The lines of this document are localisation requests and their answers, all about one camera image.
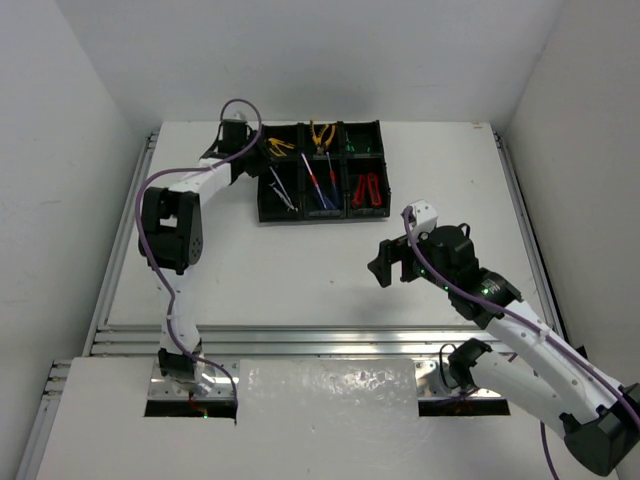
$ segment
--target storage compartment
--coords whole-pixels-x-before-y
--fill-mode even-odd
[[[322,132],[324,127],[327,126],[328,128],[324,131],[324,133]],[[340,145],[340,139],[342,137],[342,135],[340,134],[340,128],[339,128],[339,124],[338,123],[330,123],[330,124],[325,124],[325,123],[315,123],[314,124],[314,128],[315,128],[315,132],[316,132],[316,137],[320,139],[320,141],[324,144],[329,138],[331,138],[331,141],[329,142],[329,146],[327,149],[325,149],[325,151],[328,151],[330,155],[333,156],[337,156],[340,155],[342,153],[342,148]],[[335,129],[333,136],[331,134],[332,129]],[[307,154],[307,156],[309,158],[311,157],[315,157],[315,158],[322,158],[324,157],[324,153],[318,155],[318,147],[316,146],[316,144],[313,142],[313,136],[311,134],[311,124],[310,123],[305,123],[302,124],[302,137],[304,140],[304,151]]]
[[[382,156],[384,154],[380,122],[343,123],[340,126],[347,156],[368,157],[372,155]]]
[[[302,124],[296,125],[265,125],[263,129],[264,142],[273,158],[297,159],[302,151]]]
[[[333,169],[333,177],[335,179],[335,191],[331,181],[331,170],[326,157],[319,157],[315,160],[309,160],[309,165],[313,171],[320,192],[323,195],[324,203],[320,200],[318,191],[316,190],[311,176],[303,163],[303,190],[305,192],[304,217],[312,219],[336,219],[345,218],[345,184],[344,174],[341,168],[341,162],[337,158],[331,160]]]
[[[302,218],[302,203],[299,185],[302,171],[298,162],[296,160],[281,161],[272,168],[277,178],[272,172],[269,172],[260,175],[258,179],[258,218],[260,222],[300,220]],[[287,205],[287,195],[291,199],[291,206]]]
[[[325,124],[315,125],[319,136]],[[331,125],[322,138],[330,136]],[[387,177],[387,166],[382,153],[380,123],[343,123],[335,124],[336,132],[329,143],[329,158],[336,182],[333,190],[327,155],[315,155],[316,146],[311,137],[310,124],[264,126],[265,142],[275,138],[295,145],[285,151],[285,156],[273,156],[274,169],[291,199],[293,208],[282,188],[271,172],[260,175],[258,181],[258,213],[260,222],[295,222],[345,220],[347,218],[384,218],[389,216],[391,190]],[[349,131],[355,152],[347,153],[344,139]],[[311,166],[313,175],[325,199],[318,196],[311,176],[302,159],[302,153]],[[360,179],[364,180],[358,196]]]
[[[347,158],[347,217],[388,217],[391,189],[382,157]]]

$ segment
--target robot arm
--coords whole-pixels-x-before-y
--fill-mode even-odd
[[[502,394],[553,429],[587,469],[608,475],[640,439],[640,385],[622,387],[586,360],[572,360],[578,354],[520,292],[480,267],[468,225],[438,227],[436,210],[424,201],[410,205],[405,215],[407,235],[381,242],[368,265],[380,285],[391,284],[391,265],[401,262],[402,282],[422,277],[442,288],[458,313],[528,364],[510,363],[470,339],[449,355],[448,374],[458,387]]]
[[[168,324],[163,322],[158,360],[163,375],[169,373],[187,382],[194,380],[195,365],[193,358],[184,355],[183,349],[196,356],[200,352],[200,334],[190,311],[193,302],[188,296],[193,290],[189,284],[191,273],[204,247],[201,208],[242,173],[255,177],[268,171],[270,162],[264,144],[257,142],[241,158],[214,168],[221,159],[241,150],[257,134],[244,120],[223,120],[219,133],[222,133],[222,139],[216,139],[198,162],[197,167],[204,171],[188,173],[167,188],[149,187],[142,202],[144,235],[161,273],[174,290],[171,326],[181,344],[176,345]],[[141,244],[139,250],[146,256]],[[160,281],[158,289],[169,303],[171,293]]]

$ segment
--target white table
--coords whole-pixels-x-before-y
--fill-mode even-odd
[[[194,165],[217,122],[165,122],[150,173]],[[242,178],[203,209],[205,250],[194,269],[194,312],[203,326],[469,326],[424,281],[382,290],[367,263],[378,243],[404,233],[400,212],[424,198],[440,224],[471,225],[482,265],[519,288],[542,315],[494,135],[488,124],[383,122],[391,218],[365,223],[261,225],[255,179]],[[177,176],[165,177],[168,185]],[[108,325],[157,326],[166,305],[130,236]]]
[[[408,359],[243,360],[237,427],[144,418],[151,364],[74,360],[38,480],[551,478],[538,422],[513,405],[507,417],[419,417]],[[601,478],[549,442],[560,478]]]

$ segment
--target wire cutter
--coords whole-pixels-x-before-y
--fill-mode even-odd
[[[287,152],[283,150],[286,148],[287,150],[293,150],[296,146],[292,143],[283,142],[282,140],[278,140],[277,138],[267,138],[267,142],[269,143],[269,152],[274,157],[286,157]]]
[[[326,140],[323,140],[324,134],[327,133],[327,130],[329,130],[329,136]],[[316,135],[315,122],[311,120],[311,139],[313,140],[313,144],[316,146],[316,155],[324,155],[324,152],[329,149],[329,145],[331,145],[335,134],[335,125],[325,125],[320,129],[320,135]]]

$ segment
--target screwdriver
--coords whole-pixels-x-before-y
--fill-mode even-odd
[[[322,202],[322,207],[326,210],[327,204],[324,201],[324,195],[322,195],[322,191],[320,190],[320,185],[318,185],[318,180],[316,179],[316,176],[311,171],[311,167],[309,166],[309,161],[307,160],[307,156],[304,153],[301,153],[300,155],[302,155],[302,160],[304,160],[304,164],[307,166],[307,170],[309,171],[309,176],[311,177],[311,183],[313,183],[313,186],[316,187],[316,192],[318,192],[318,197]]]

